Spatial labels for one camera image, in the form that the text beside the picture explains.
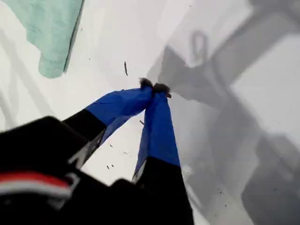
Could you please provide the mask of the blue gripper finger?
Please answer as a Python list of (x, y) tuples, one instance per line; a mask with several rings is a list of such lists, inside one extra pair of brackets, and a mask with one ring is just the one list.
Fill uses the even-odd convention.
[(65, 119), (70, 128), (87, 140), (68, 162), (82, 167), (108, 137), (145, 110), (152, 100), (153, 89), (152, 82), (142, 78), (139, 88), (110, 92)]
[(192, 225), (193, 211), (182, 176), (169, 97), (169, 87), (154, 85), (145, 109), (134, 181), (146, 194), (146, 215), (152, 224)]

